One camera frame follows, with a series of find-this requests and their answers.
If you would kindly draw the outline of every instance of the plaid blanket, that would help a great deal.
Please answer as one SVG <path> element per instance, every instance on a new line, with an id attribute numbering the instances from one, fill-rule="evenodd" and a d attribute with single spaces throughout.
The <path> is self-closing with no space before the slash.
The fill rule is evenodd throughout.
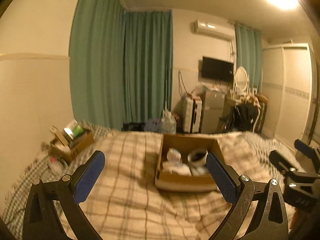
<path id="1" fill-rule="evenodd" d="M 92 131 L 95 141 L 119 133 L 116 129 L 94 125 L 84 120 L 80 124 L 83 128 Z M 91 156 L 94 145 L 91 145 L 77 156 L 70 167 L 66 168 L 61 174 L 55 175 L 50 170 L 48 167 L 49 157 L 47 155 L 38 155 L 20 174 L 20 179 L 12 185 L 12 190 L 5 197 L 4 203 L 6 204 L 6 208 L 2 215 L 4 223 L 10 222 L 7 227 L 16 239 L 22 239 L 23 209 L 26 207 L 32 182 L 37 178 L 40 178 L 43 182 L 56 181 L 64 174 L 72 174 L 79 165 L 85 163 L 89 156 Z M 58 214 L 61 214 L 62 208 L 59 202 L 55 202 L 55 206 Z"/>
<path id="2" fill-rule="evenodd" d="M 194 136 L 216 138 L 226 163 L 238 174 L 246 174 L 255 181 L 268 182 L 276 178 L 283 188 L 281 174 L 268 162 L 268 154 L 273 149 L 278 149 L 300 168 L 289 150 L 277 140 L 239 132 Z M 191 194 L 157 190 L 154 178 L 161 139 L 161 134 L 147 132 L 123 132 L 101 138 L 65 171 L 72 174 L 94 150 L 105 153 L 105 168 L 87 200 L 80 204 L 103 239 L 208 239 L 228 213 L 231 205 L 218 191 Z M 21 206 L 15 198 L 11 202 L 15 204 L 9 205 L 11 209 L 7 208 L 6 217 L 12 217 L 17 206 Z M 245 233 L 255 205 L 252 203 L 237 237 Z M 66 233 L 76 239 L 59 205 L 57 208 Z M 294 208 L 286 204 L 286 210 L 290 222 Z M 21 239 L 22 218 L 23 214 L 9 227 L 18 239 Z"/>

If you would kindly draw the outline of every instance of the teal curtain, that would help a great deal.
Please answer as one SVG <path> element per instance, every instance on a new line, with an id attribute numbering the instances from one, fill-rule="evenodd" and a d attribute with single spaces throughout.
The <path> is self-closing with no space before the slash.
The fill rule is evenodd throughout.
<path id="1" fill-rule="evenodd" d="M 262 45 L 261 33 L 245 25 L 235 26 L 237 67 L 244 67 L 250 79 L 250 88 L 261 90 Z"/>
<path id="2" fill-rule="evenodd" d="M 125 13 L 124 101 L 127 122 L 159 118 L 172 90 L 172 13 Z"/>
<path id="3" fill-rule="evenodd" d="M 121 129 L 124 118 L 124 8 L 78 0 L 69 46 L 74 117 Z"/>
<path id="4" fill-rule="evenodd" d="M 78 0 L 69 46 L 74 117 L 121 129 L 159 118 L 172 90 L 172 13 Z"/>

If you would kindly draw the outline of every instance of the open cardboard box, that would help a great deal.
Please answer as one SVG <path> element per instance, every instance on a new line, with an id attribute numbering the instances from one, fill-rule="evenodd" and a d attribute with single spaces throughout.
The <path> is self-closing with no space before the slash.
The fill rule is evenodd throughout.
<path id="1" fill-rule="evenodd" d="M 92 131 L 87 130 L 87 133 L 83 135 L 82 138 L 80 138 L 79 142 L 70 149 L 69 153 L 63 152 L 57 147 L 54 146 L 54 144 L 58 141 L 58 138 L 55 138 L 50 142 L 51 144 L 51 150 L 50 154 L 61 156 L 68 165 L 70 165 L 71 161 L 74 160 L 79 153 L 89 147 L 91 144 L 94 143 L 93 133 Z"/>
<path id="2" fill-rule="evenodd" d="M 162 163 L 167 161 L 169 148 L 177 149 L 185 164 L 188 163 L 188 154 L 198 148 L 207 148 L 209 153 L 215 153 L 221 160 L 224 160 L 216 139 L 164 134 L 156 167 L 155 185 L 157 188 L 175 192 L 207 192 L 217 189 L 210 173 L 200 176 L 182 176 L 177 173 L 163 172 Z"/>

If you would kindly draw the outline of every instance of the plastic bottle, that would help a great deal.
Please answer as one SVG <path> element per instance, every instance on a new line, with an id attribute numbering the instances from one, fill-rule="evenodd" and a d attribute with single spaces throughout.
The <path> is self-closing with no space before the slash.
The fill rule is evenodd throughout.
<path id="1" fill-rule="evenodd" d="M 160 133 L 176 133 L 176 130 L 176 119 L 171 115 L 171 112 L 168 109 L 162 110 Z"/>

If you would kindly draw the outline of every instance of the blue gripper pad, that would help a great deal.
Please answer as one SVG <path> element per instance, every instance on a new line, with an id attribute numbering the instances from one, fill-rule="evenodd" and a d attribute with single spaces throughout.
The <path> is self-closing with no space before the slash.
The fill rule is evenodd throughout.
<path id="1" fill-rule="evenodd" d="M 89 160 L 85 164 L 80 165 L 73 173 L 73 199 L 76 204 L 84 202 L 87 199 L 93 185 L 103 170 L 105 161 L 104 153 L 95 151 Z"/>
<path id="2" fill-rule="evenodd" d="M 236 204 L 239 198 L 241 184 L 239 182 L 239 175 L 231 167 L 223 162 L 212 153 L 207 155 L 207 168 L 212 178 L 217 184 L 224 199 L 228 203 Z"/>

